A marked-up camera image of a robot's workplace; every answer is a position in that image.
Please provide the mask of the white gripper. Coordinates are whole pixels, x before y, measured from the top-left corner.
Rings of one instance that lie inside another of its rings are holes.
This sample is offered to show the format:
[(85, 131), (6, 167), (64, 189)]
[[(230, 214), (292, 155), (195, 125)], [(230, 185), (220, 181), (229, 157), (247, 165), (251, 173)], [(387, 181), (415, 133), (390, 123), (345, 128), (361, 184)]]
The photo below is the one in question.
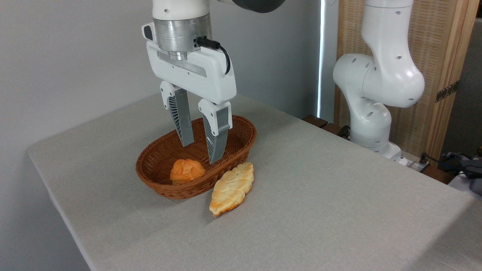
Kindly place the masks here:
[(219, 161), (227, 145), (231, 129), (231, 103), (236, 96), (234, 68), (228, 74), (226, 56), (222, 51), (201, 47), (189, 52), (187, 60), (171, 59), (152, 41), (146, 49), (154, 74), (160, 84), (164, 108), (169, 110), (183, 146), (194, 142), (187, 91), (201, 98), (204, 130), (210, 164)]

